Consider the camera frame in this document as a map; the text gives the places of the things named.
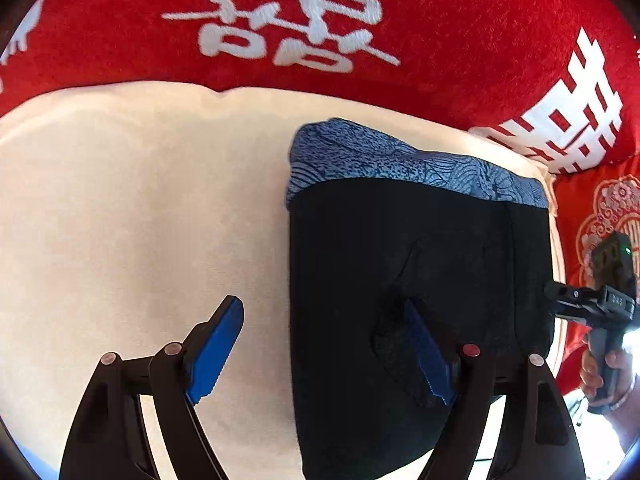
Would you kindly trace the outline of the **person's right hand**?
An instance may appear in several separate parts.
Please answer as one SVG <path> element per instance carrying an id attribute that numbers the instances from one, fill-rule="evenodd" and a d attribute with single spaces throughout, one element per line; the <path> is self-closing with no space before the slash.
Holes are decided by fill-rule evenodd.
<path id="1" fill-rule="evenodd" d="M 603 330 L 585 336 L 588 349 L 582 357 L 580 388 L 588 412 L 631 419 L 639 416 L 639 377 L 623 339 L 606 338 Z"/>

